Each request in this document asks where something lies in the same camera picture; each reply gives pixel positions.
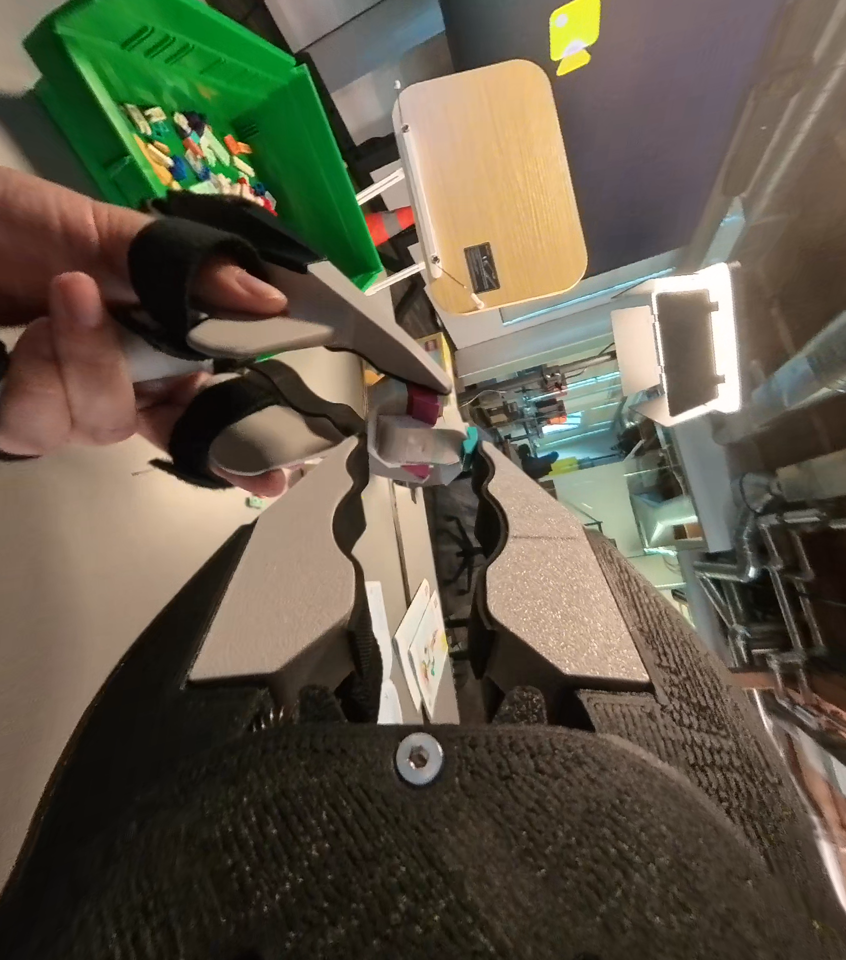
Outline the black office chair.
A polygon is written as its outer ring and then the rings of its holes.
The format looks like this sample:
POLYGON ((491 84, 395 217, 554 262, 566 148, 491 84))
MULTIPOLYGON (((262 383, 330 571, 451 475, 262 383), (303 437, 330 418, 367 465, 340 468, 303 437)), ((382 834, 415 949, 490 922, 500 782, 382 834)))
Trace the black office chair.
POLYGON ((473 531, 453 513, 438 511, 430 534, 439 595, 442 601, 453 606, 472 596, 486 556, 473 531))

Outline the orange traffic cone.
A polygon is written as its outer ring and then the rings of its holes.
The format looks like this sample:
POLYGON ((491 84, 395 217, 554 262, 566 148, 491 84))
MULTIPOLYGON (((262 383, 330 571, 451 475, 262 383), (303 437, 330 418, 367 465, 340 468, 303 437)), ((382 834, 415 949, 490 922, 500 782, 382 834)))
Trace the orange traffic cone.
POLYGON ((389 243, 393 237, 416 226, 415 212, 409 205, 395 209, 366 212, 364 221, 376 248, 389 243))

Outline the pile of loose lego bricks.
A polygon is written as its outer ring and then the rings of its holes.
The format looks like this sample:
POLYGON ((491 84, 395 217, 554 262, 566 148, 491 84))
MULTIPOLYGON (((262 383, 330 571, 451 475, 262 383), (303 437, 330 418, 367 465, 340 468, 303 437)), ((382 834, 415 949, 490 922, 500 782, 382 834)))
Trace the pile of loose lego bricks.
POLYGON ((277 200, 249 163, 249 144, 218 135, 197 111, 122 102, 119 111, 144 166, 168 192, 246 200, 276 216, 277 200))

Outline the green plastic bin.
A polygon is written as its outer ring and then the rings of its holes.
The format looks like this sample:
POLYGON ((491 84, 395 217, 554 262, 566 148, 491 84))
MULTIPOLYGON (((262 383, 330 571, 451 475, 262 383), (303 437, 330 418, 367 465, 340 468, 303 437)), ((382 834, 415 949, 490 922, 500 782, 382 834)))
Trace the green plastic bin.
POLYGON ((383 265, 306 66, 202 2, 68 2, 22 41, 35 93, 102 198, 127 208, 168 186, 124 111, 205 116, 251 149, 280 225, 360 290, 383 265))

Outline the person's left hand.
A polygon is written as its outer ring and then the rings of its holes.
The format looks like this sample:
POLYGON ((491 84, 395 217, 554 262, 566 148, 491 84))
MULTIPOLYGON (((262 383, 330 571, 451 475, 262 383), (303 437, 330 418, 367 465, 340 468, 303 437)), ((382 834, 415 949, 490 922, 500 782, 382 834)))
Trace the person's left hand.
POLYGON ((166 450, 205 373, 134 385, 109 306, 150 219, 0 166, 0 460, 138 435, 166 450))

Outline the light wooden table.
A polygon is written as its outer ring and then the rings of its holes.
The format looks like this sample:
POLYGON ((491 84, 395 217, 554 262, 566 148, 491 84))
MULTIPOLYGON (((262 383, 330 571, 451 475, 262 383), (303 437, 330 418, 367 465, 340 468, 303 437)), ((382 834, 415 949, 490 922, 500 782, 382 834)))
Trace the light wooden table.
POLYGON ((392 111, 400 168, 357 195, 404 182, 422 261, 366 289, 420 274, 453 315, 563 294, 588 254, 549 76, 526 59, 417 82, 392 111))

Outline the wide silver ceiling duct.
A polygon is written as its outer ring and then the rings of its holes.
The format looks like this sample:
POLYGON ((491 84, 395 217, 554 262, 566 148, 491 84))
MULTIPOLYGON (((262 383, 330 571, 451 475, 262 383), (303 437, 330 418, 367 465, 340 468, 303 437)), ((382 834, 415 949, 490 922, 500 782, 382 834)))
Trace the wide silver ceiling duct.
POLYGON ((753 391, 746 408, 752 428, 846 394, 846 309, 753 391))

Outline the yellow wall sign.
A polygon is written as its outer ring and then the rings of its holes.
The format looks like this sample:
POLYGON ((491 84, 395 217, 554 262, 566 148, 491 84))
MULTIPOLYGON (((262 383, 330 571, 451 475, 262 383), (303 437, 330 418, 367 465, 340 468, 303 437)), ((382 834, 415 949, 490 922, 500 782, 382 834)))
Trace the yellow wall sign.
POLYGON ((601 1, 571 1, 551 12, 549 59, 556 64, 557 77, 571 74, 591 62, 601 20, 601 1))

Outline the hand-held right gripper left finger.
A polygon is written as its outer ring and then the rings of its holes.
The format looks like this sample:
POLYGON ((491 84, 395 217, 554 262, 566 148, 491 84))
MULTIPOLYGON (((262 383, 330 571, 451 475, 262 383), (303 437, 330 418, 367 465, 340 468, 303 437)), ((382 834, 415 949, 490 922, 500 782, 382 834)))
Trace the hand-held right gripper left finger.
POLYGON ((197 685, 337 687, 355 671, 352 619, 366 531, 366 444, 346 438, 264 510, 189 673, 197 685))

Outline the lego instruction booklet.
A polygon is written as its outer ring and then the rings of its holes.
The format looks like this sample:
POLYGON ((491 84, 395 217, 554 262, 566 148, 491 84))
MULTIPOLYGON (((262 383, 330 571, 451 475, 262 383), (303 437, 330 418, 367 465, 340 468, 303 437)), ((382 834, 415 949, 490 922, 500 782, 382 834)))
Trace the lego instruction booklet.
POLYGON ((440 594, 429 581, 420 582, 395 631, 393 645, 415 708, 434 719, 449 653, 440 594))

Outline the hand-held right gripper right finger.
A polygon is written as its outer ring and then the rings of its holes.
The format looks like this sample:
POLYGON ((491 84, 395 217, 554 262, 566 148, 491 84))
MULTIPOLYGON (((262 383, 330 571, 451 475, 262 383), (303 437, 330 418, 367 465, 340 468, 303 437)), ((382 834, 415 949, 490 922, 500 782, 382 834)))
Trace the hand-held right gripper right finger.
POLYGON ((497 690, 650 690, 652 681, 584 524, 495 446, 474 452, 485 564, 468 630, 497 690))

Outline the metal pipe bracket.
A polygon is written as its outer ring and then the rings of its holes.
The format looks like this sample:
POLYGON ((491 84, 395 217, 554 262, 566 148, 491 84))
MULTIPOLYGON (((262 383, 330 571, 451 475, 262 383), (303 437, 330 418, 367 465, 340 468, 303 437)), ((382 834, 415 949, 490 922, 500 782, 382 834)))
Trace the metal pipe bracket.
POLYGON ((727 633, 730 663, 805 669, 828 656, 805 539, 846 532, 846 517, 817 508, 755 513, 741 523, 733 559, 699 559, 694 574, 727 633))

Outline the lego bird model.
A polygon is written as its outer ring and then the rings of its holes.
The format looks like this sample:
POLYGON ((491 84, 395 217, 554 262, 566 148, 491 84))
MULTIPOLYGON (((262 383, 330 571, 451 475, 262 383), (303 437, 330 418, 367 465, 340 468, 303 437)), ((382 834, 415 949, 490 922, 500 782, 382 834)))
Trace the lego bird model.
POLYGON ((381 378, 367 393, 366 437, 372 474, 408 486, 444 486, 464 472, 467 425, 453 391, 381 378))

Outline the white ceiling light fixture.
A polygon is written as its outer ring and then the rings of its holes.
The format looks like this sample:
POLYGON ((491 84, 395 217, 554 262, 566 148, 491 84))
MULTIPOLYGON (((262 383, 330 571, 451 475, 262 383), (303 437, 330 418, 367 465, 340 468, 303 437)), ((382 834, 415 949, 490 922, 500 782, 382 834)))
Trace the white ceiling light fixture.
POLYGON ((740 410, 736 268, 650 280, 611 312, 624 409, 666 427, 740 410))

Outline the white paper sheet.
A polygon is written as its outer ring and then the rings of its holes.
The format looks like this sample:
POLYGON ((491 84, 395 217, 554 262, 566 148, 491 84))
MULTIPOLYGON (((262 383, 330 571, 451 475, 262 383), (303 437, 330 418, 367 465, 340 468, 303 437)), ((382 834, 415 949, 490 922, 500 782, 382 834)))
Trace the white paper sheet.
POLYGON ((390 630, 381 582, 365 582, 366 598, 373 636, 381 657, 380 702, 377 723, 401 725, 402 706, 398 690, 393 682, 393 635, 390 630))

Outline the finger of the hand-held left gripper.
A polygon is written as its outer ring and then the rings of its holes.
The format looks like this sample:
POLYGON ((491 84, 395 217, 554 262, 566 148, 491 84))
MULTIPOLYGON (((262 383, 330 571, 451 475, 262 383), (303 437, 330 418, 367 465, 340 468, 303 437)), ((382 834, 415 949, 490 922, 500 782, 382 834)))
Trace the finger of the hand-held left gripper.
POLYGON ((393 318, 384 294, 365 294, 327 260, 303 272, 264 265, 264 279, 284 294, 285 313, 252 318, 247 311, 209 308, 187 345, 213 358, 249 360, 321 347, 356 354, 381 374, 437 394, 452 377, 393 318))
POLYGON ((285 362, 255 363, 237 385, 254 388, 263 405, 238 416, 211 442, 209 465, 218 472, 251 477, 295 469, 365 429, 359 413, 318 395, 285 362))

